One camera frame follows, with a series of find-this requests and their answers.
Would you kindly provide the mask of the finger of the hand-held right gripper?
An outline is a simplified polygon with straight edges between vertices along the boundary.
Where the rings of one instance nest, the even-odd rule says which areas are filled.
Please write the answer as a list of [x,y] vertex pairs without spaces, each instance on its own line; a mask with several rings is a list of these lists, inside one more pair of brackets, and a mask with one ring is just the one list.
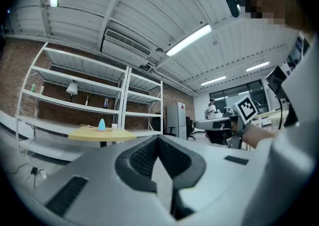
[[229,117],[196,121],[195,128],[201,130],[230,130],[231,120]]

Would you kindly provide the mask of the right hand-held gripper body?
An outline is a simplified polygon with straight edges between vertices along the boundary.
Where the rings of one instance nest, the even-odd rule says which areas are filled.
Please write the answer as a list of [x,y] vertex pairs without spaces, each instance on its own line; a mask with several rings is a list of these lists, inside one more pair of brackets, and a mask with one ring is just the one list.
[[241,149],[242,136],[246,125],[257,115],[257,109],[250,96],[246,95],[230,107],[226,108],[221,123],[222,131],[228,131],[225,139],[228,148]]

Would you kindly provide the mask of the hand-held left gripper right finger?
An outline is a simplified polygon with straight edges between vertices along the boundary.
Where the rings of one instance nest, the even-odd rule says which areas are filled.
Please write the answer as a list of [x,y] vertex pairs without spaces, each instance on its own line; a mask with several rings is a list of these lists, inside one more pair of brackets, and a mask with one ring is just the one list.
[[158,156],[172,179],[172,224],[268,224],[266,196],[258,191],[271,146],[271,140],[265,140],[249,152],[160,136]]

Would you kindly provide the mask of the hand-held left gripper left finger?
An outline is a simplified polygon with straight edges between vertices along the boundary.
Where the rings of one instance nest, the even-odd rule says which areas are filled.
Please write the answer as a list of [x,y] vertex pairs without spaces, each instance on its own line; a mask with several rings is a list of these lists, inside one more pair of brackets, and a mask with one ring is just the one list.
[[50,226],[168,226],[152,172],[157,136],[97,148],[50,176],[26,200]]

